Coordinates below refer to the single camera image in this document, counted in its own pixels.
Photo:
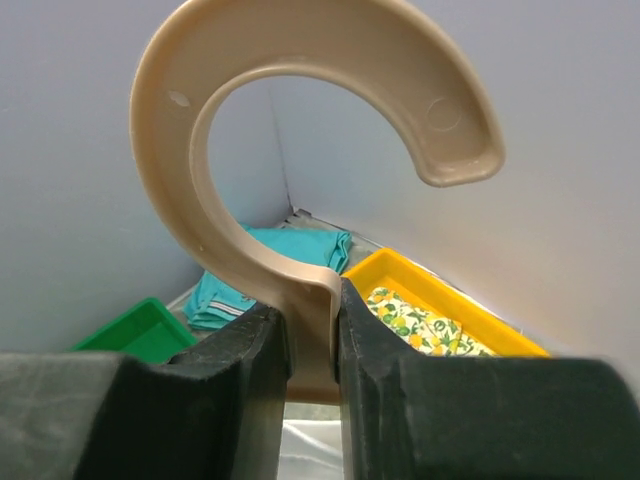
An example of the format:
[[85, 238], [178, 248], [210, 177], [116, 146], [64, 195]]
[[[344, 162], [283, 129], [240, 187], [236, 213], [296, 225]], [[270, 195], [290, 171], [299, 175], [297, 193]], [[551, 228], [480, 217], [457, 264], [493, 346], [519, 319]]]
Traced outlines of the beige hanger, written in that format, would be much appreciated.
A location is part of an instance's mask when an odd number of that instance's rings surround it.
[[335, 404], [340, 276], [255, 240], [209, 172], [208, 135], [220, 104], [277, 75], [313, 77], [366, 100], [434, 187], [492, 177], [505, 145], [470, 62], [405, 1], [189, 1], [152, 37], [130, 100], [131, 145], [147, 195], [203, 268], [283, 314], [288, 398]]

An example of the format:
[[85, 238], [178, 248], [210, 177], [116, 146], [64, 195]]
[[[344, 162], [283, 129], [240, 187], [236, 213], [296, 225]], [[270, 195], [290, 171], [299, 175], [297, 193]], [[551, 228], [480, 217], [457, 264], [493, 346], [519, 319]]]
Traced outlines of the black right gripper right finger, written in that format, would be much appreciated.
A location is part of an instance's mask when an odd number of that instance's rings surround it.
[[342, 284], [336, 334], [348, 479], [635, 479], [639, 408], [608, 363], [436, 357]]

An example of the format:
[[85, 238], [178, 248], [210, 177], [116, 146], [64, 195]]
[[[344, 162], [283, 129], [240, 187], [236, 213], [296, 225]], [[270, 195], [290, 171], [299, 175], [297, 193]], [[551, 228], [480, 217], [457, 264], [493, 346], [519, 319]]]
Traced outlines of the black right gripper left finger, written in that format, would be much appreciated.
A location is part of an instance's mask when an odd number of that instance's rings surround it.
[[5, 479], [273, 479], [284, 320], [257, 306], [153, 365], [115, 353], [1, 357]]

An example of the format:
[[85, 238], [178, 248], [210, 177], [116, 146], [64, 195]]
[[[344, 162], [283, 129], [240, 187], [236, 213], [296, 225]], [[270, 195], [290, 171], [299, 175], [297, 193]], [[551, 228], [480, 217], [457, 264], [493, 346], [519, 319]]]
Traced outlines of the white daisy print t-shirt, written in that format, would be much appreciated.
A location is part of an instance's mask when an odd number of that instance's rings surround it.
[[288, 402], [284, 408], [278, 479], [343, 479], [340, 408]]

